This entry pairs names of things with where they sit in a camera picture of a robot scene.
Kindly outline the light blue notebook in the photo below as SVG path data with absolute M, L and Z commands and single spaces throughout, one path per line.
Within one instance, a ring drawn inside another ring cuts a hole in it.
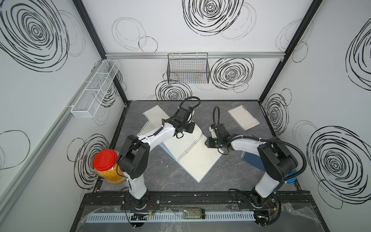
M 205 145 L 206 139 L 207 137 L 196 125 L 193 133 L 185 132 L 180 139 L 172 137 L 160 146 L 200 183 L 221 157 L 217 149 Z

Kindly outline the dark blue notebook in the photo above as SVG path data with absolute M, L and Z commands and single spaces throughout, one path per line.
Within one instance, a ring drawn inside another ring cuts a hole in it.
M 252 153 L 250 151 L 243 150 L 241 154 L 241 159 L 250 163 L 251 165 L 255 166 L 256 168 L 265 171 L 263 162 L 260 158 L 260 154 L 258 152 Z

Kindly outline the white lined spiral notebook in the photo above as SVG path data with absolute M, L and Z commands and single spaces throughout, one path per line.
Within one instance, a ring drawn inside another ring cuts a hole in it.
M 255 117 L 253 117 L 242 105 L 229 110 L 228 113 L 245 131 L 260 124 L 260 122 Z

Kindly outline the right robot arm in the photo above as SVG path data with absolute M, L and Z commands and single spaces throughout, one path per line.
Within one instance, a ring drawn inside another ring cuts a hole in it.
M 250 153 L 259 157 L 265 173 L 249 196 L 254 208 L 264 207 L 270 196 L 289 179 L 301 175 L 307 167 L 305 154 L 295 145 L 282 141 L 278 137 L 262 139 L 254 136 L 230 134 L 220 123 L 220 109 L 213 109 L 213 124 L 210 126 L 212 136 L 205 145 L 217 149 L 222 155 L 231 150 Z

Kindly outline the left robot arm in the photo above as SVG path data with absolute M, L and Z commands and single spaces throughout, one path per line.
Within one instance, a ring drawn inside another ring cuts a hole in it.
M 126 138 L 117 158 L 117 169 L 123 173 L 128 183 L 129 199 L 125 201 L 126 206 L 145 208 L 148 190 L 145 186 L 144 172 L 150 151 L 167 139 L 183 135 L 185 132 L 193 133 L 195 122 L 192 121 L 192 116 L 194 109 L 200 104 L 200 98 L 187 97 L 181 101 L 173 116 L 161 120 L 159 127 L 144 135 L 129 135 Z

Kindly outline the torn white lined page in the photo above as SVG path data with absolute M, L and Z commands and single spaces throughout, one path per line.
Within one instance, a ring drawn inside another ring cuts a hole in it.
M 169 116 L 158 105 L 145 111 L 143 115 L 155 128 L 158 128 L 162 125 L 162 120 L 169 118 Z

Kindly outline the torn lined paper page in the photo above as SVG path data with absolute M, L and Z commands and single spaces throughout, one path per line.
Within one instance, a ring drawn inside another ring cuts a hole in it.
M 154 125 L 151 121 L 147 121 L 145 125 L 141 128 L 141 130 L 137 133 L 137 136 L 141 136 L 147 134 L 155 129 Z

